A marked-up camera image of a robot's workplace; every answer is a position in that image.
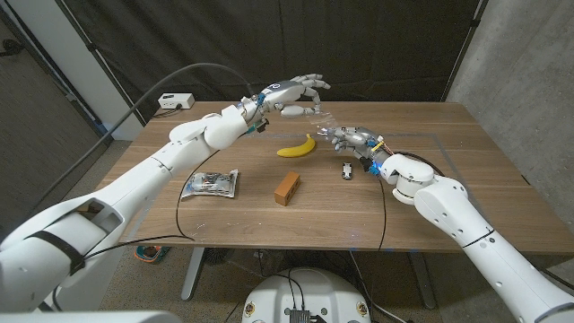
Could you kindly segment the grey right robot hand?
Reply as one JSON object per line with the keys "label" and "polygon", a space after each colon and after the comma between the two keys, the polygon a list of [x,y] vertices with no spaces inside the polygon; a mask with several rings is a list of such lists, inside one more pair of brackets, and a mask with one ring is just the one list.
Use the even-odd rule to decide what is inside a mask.
{"label": "grey right robot hand", "polygon": [[329,141],[336,152],[348,151],[357,159],[382,163],[390,155],[384,137],[365,127],[324,127],[317,132]]}

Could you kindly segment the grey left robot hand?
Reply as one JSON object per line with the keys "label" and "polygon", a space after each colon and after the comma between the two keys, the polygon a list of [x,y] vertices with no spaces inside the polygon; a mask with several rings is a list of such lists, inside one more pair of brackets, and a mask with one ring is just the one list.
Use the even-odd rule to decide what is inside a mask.
{"label": "grey left robot hand", "polygon": [[[315,115],[321,110],[321,100],[317,88],[330,89],[331,85],[322,80],[322,74],[298,75],[290,80],[272,83],[257,95],[257,105],[264,111],[278,110],[284,118]],[[314,106],[304,108],[292,105],[292,101],[302,96],[312,99]]]}

